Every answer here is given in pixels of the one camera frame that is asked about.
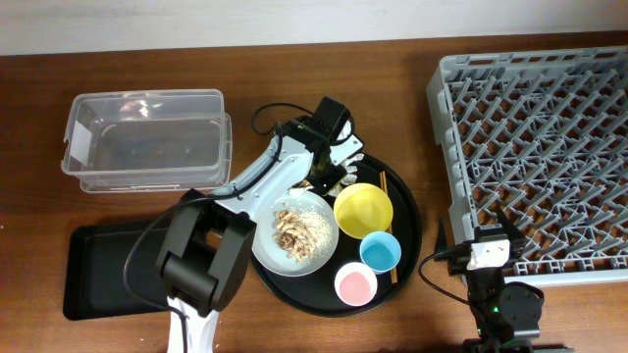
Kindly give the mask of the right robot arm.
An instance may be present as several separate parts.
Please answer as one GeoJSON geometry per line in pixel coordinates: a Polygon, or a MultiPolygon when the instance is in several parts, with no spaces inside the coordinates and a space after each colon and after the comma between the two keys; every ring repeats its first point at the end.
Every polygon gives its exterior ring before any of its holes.
{"type": "Polygon", "coordinates": [[[535,346],[545,295],[521,281],[507,282],[504,272],[513,268],[526,242],[524,233],[496,210],[497,222],[475,227],[473,238],[434,254],[447,262],[451,276],[466,280],[467,305],[475,319],[478,336],[466,339],[461,350],[469,353],[568,352],[561,345],[535,346]]]}

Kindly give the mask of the light blue cup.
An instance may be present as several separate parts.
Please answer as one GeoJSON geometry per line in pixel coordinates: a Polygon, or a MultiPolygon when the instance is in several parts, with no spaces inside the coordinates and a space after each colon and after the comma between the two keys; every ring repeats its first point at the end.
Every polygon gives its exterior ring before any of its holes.
{"type": "Polygon", "coordinates": [[[375,231],[365,236],[359,245],[361,262],[376,275],[391,271],[401,258],[398,240],[385,231],[375,231]]]}

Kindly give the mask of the white napkin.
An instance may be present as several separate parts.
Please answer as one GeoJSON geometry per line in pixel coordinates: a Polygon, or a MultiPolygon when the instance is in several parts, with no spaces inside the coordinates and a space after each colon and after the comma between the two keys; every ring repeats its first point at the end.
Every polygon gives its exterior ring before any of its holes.
{"type": "Polygon", "coordinates": [[[338,166],[332,165],[328,173],[319,178],[305,179],[288,190],[288,195],[300,197],[306,191],[314,192],[321,196],[337,197],[346,187],[357,182],[356,163],[364,159],[364,153],[357,153],[338,166]]]}

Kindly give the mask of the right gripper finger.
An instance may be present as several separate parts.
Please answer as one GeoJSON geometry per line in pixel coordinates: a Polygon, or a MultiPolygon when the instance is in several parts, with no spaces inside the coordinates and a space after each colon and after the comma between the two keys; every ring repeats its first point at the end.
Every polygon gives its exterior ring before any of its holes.
{"type": "Polygon", "coordinates": [[[503,232],[511,242],[523,243],[524,233],[506,216],[502,209],[496,210],[497,220],[501,224],[503,232]]]}
{"type": "Polygon", "coordinates": [[[434,247],[435,253],[440,253],[447,250],[447,240],[446,240],[446,232],[445,232],[445,222],[442,216],[439,216],[439,228],[437,239],[434,247]]]}

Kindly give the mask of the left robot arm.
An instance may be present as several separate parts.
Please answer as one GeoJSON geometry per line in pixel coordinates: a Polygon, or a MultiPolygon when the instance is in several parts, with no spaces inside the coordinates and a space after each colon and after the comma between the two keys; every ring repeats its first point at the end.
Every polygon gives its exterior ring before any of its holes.
{"type": "Polygon", "coordinates": [[[267,150],[233,181],[209,194],[191,189],[165,214],[171,222],[156,273],[171,311],[171,352],[212,350],[218,316],[245,277],[262,210],[303,181],[327,194],[363,146],[350,111],[329,97],[272,133],[267,150]]]}

